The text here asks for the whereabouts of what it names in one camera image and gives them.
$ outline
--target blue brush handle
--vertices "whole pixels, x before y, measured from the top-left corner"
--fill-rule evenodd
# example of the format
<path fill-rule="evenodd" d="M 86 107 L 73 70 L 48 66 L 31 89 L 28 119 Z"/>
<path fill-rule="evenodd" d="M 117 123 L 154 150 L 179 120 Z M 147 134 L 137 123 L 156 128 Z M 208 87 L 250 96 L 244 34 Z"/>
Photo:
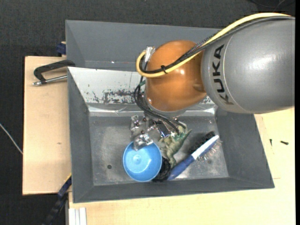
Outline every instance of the blue brush handle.
<path fill-rule="evenodd" d="M 174 178 L 176 178 L 179 174 L 181 174 L 184 170 L 186 170 L 186 168 L 192 163 L 194 162 L 195 159 L 193 158 L 192 155 L 188 156 L 186 159 L 184 159 L 182 162 L 180 162 L 179 164 L 177 164 L 172 170 L 171 170 L 171 174 L 168 177 L 168 180 L 172 180 Z"/>

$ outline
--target black cable tie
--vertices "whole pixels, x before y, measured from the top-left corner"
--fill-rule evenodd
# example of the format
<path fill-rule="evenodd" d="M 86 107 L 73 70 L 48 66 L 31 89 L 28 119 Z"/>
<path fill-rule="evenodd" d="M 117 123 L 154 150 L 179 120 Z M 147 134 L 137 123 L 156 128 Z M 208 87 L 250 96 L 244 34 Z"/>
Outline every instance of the black cable tie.
<path fill-rule="evenodd" d="M 168 73 L 165 71 L 165 65 L 161 65 L 160 67 L 161 67 L 161 69 L 163 70 L 163 72 L 164 72 L 165 74 L 168 74 Z"/>

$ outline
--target white wire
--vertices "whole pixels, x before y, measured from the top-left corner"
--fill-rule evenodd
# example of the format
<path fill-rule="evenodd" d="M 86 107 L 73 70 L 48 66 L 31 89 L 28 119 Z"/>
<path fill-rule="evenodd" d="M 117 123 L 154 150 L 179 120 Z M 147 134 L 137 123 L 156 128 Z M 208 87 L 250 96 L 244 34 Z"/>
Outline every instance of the white wire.
<path fill-rule="evenodd" d="M 2 126 L 2 124 L 0 123 L 0 127 L 3 129 L 4 132 L 6 132 L 6 134 L 8 135 L 8 137 L 10 138 L 10 140 L 14 143 L 15 147 L 19 150 L 20 153 L 23 154 L 23 151 L 19 148 L 18 144 L 14 141 L 14 139 L 12 138 L 12 136 L 9 134 L 9 132 Z"/>

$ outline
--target yellow cable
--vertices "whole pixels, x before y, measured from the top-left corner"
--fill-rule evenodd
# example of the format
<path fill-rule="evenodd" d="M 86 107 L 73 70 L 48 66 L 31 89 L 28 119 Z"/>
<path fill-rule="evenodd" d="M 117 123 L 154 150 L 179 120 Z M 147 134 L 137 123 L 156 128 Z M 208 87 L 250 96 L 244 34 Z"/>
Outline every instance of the yellow cable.
<path fill-rule="evenodd" d="M 208 41 L 206 41 L 204 44 L 202 44 L 200 47 L 207 45 L 208 43 L 216 40 L 217 38 L 221 37 L 222 35 L 228 33 L 230 30 L 234 29 L 235 27 L 243 24 L 243 23 L 247 23 L 251 20 L 254 19 L 258 19 L 258 18 L 265 18 L 265 17 L 273 17 L 273 16 L 289 16 L 289 15 L 285 15 L 285 14 L 279 14 L 279 13 L 258 13 L 258 14 L 253 14 L 244 18 L 241 18 L 235 22 L 233 22 L 232 24 L 230 24 L 229 26 L 227 26 L 226 28 L 222 29 L 221 31 L 219 31 L 216 35 L 214 35 L 212 38 L 210 38 Z M 145 55 L 146 50 L 144 50 L 137 58 L 136 63 L 135 63 L 135 68 L 137 70 L 137 72 L 144 76 L 144 77 L 148 77 L 148 78 L 153 78 L 153 77 L 159 77 L 162 75 L 165 75 L 166 73 L 170 73 L 176 69 L 178 69 L 179 67 L 181 67 L 183 64 L 187 63 L 188 61 L 190 61 L 191 59 L 193 59 L 195 56 L 197 56 L 200 52 L 194 54 L 193 56 L 183 60 L 182 62 L 176 64 L 175 66 L 166 69 L 166 73 L 164 71 L 161 72 L 157 72 L 157 73 L 153 73 L 153 74 L 148 74 L 148 73 L 144 73 L 141 69 L 140 69 L 140 61 L 142 59 L 142 57 Z"/>

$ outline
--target wooden table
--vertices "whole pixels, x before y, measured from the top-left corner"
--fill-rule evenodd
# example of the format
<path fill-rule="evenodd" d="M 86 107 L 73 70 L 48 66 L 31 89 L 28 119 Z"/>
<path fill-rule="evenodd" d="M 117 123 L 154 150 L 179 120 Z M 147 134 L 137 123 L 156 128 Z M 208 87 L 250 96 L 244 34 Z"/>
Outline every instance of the wooden table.
<path fill-rule="evenodd" d="M 32 85 L 36 67 L 65 58 L 26 57 L 23 194 L 57 193 L 71 172 L 67 83 Z M 53 71 L 49 77 L 64 75 Z M 88 225 L 291 225 L 295 224 L 294 109 L 255 116 L 274 189 L 76 203 Z"/>

